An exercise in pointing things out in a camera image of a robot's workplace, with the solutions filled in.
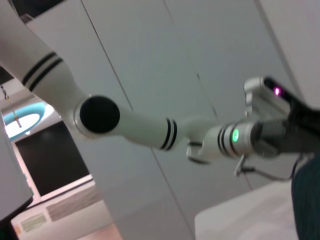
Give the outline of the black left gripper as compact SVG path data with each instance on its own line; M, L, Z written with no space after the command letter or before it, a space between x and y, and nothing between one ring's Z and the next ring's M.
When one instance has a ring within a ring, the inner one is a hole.
M291 101L286 116L256 110L259 117L254 134L254 153L266 158L281 154L320 152L320 111L300 101Z

